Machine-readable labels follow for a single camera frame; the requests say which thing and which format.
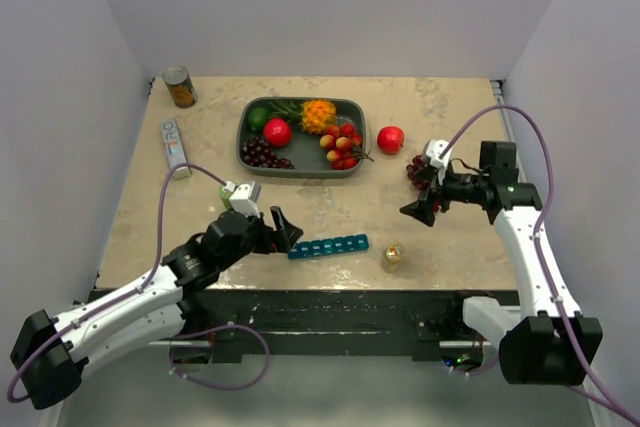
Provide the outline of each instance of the gray floor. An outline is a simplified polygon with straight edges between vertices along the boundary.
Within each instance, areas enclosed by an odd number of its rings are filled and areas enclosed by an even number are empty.
[[[219,381],[248,379],[261,357],[208,367]],[[510,386],[495,369],[465,379],[404,358],[276,357],[240,392],[168,375],[167,350],[134,352],[88,379],[60,427],[592,426],[587,403],[562,387]]]

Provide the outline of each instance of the tray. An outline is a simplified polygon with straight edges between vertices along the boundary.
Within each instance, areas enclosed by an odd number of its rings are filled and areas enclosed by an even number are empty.
[[[293,131],[291,142],[285,147],[274,148],[274,152],[278,157],[286,157],[291,160],[295,169],[269,169],[265,167],[253,167],[246,164],[242,160],[241,147],[242,144],[250,137],[258,134],[253,133],[247,126],[247,117],[251,111],[257,107],[271,108],[270,102],[275,99],[292,100],[294,102],[305,102],[308,97],[261,97],[254,99],[247,104],[240,117],[240,125],[238,126],[238,135],[236,140],[236,156],[238,162],[245,169],[255,175],[266,177],[289,177],[295,179],[343,179],[353,175],[363,163],[361,159],[355,167],[349,170],[333,170],[331,164],[327,160],[327,151],[319,145],[320,136],[303,132],[296,124],[290,124]],[[366,150],[368,145],[367,129],[365,128],[364,114],[362,109],[355,102],[344,99],[327,99],[336,106],[338,117],[338,125],[350,122],[354,125],[357,132],[362,136],[362,146]]]

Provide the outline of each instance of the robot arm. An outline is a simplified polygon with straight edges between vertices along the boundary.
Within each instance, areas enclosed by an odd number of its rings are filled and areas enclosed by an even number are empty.
[[[534,235],[540,240],[551,277],[589,362],[602,340],[602,330],[597,319],[582,316],[569,293],[544,224],[534,234],[542,202],[533,184],[518,181],[515,144],[482,142],[475,174],[453,171],[447,145],[444,140],[429,141],[422,154],[425,168],[417,174],[428,187],[400,212],[432,227],[438,212],[449,210],[451,202],[477,204],[486,211],[514,268],[520,315],[508,312],[495,299],[476,296],[464,300],[463,322],[498,348],[502,373],[509,383],[579,385],[585,372],[543,275]]]
[[[186,322],[197,321],[200,315],[194,294],[217,282],[221,272],[251,253],[286,253],[302,236],[302,230],[290,224],[279,207],[271,207],[275,228],[265,225],[256,205],[259,184],[228,183],[227,188],[233,191],[229,199],[233,210],[222,213],[206,232],[173,249],[145,288],[143,282],[152,271],[56,317],[41,310],[27,318],[11,360],[16,369],[24,369],[21,380],[36,409],[65,399],[83,377],[127,352],[180,334]],[[116,301],[131,291],[137,293]],[[99,313],[81,321],[96,309]],[[44,352],[28,360],[56,335],[59,338]]]

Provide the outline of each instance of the blue plastic strip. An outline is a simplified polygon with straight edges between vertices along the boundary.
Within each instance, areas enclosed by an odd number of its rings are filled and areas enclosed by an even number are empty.
[[[333,239],[298,242],[291,248],[287,256],[289,260],[299,260],[350,252],[366,252],[367,250],[369,250],[369,238],[367,234],[359,234],[334,237]]]

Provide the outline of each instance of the pineapple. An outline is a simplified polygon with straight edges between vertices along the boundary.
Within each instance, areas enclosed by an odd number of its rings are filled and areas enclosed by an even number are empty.
[[[336,106],[329,100],[311,99],[302,105],[277,99],[271,102],[272,117],[299,122],[300,128],[310,134],[324,134],[327,127],[336,123]]]
[[[310,134],[324,134],[336,123],[336,106],[328,100],[307,100],[302,104],[300,127]]]

